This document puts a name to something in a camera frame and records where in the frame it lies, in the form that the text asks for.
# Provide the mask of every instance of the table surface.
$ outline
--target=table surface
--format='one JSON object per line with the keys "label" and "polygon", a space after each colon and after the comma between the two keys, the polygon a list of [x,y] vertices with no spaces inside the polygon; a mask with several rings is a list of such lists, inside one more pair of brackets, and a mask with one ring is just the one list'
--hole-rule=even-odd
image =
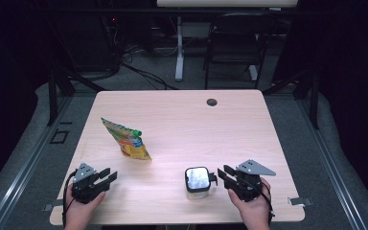
{"label": "table surface", "polygon": [[[210,106],[208,99],[218,104]],[[102,117],[141,130],[152,160],[124,157]],[[92,106],[65,178],[82,162],[98,172],[118,172],[93,224],[234,223],[242,219],[223,181],[218,178],[207,197],[190,200],[184,172],[206,167],[218,174],[217,168],[235,168],[247,159],[277,173],[263,176],[272,188],[273,221],[302,220],[303,208],[288,204],[289,197],[299,195],[260,91],[104,91]],[[62,207],[55,207],[50,222],[61,225],[61,213]]]}
{"label": "table surface", "polygon": [[294,8],[298,0],[157,0],[158,7],[283,7]]}

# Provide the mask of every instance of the human hand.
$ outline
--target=human hand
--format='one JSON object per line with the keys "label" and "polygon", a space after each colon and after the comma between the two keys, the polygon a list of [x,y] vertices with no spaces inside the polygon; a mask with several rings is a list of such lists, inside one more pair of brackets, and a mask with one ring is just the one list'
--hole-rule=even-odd
{"label": "human hand", "polygon": [[100,205],[105,198],[105,192],[101,192],[95,199],[87,204],[80,203],[72,197],[73,185],[68,186],[66,193],[66,212],[65,230],[83,230],[88,226],[94,210]]}
{"label": "human hand", "polygon": [[[269,195],[270,184],[263,178],[262,192],[271,199]],[[268,226],[269,207],[262,195],[249,202],[244,202],[239,199],[238,195],[231,189],[228,190],[229,197],[232,203],[238,208],[241,213],[241,219],[248,230],[265,230],[270,229]]]}

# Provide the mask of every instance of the dark background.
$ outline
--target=dark background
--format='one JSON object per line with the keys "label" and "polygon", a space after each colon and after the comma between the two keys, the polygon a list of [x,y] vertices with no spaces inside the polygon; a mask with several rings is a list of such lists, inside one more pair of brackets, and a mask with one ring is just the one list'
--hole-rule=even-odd
{"label": "dark background", "polygon": [[[301,0],[298,8],[335,16],[293,20],[273,80],[317,67],[341,147],[368,189],[368,1]],[[0,171],[31,120],[35,90],[49,79],[50,57],[74,67],[51,30],[17,2],[0,0]]]}

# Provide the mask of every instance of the snack bag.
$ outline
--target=snack bag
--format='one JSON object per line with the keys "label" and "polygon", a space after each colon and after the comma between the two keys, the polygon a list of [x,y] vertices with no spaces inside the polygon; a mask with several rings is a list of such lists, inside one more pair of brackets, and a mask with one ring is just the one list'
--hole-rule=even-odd
{"label": "snack bag", "polygon": [[134,159],[151,160],[140,137],[142,135],[141,131],[114,124],[104,118],[101,119],[103,120],[103,125],[118,142],[124,156]]}

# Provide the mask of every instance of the chair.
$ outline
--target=chair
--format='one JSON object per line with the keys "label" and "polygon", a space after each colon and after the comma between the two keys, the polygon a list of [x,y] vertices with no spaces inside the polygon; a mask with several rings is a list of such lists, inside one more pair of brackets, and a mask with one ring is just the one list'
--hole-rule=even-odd
{"label": "chair", "polygon": [[209,79],[210,63],[245,65],[244,71],[248,70],[250,65],[259,66],[254,85],[254,88],[257,88],[265,60],[266,45],[276,27],[276,19],[263,13],[225,13],[215,18],[209,29],[204,59],[205,89],[208,88],[208,81],[240,81]]}

